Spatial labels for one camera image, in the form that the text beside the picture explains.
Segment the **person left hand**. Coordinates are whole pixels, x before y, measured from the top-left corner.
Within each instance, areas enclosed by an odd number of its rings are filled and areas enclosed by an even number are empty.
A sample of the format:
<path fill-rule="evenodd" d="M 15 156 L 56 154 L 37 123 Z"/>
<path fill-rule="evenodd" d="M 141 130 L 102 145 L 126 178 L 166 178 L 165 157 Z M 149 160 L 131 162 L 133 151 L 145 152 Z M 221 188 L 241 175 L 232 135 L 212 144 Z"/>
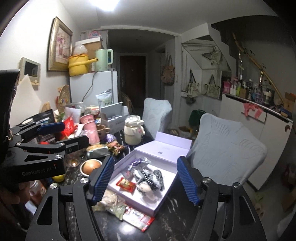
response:
<path fill-rule="evenodd" d="M 27 233 L 33 219 L 25 206 L 30 199 L 30 182 L 20 183 L 16 189 L 1 184 L 1 232 Z"/>

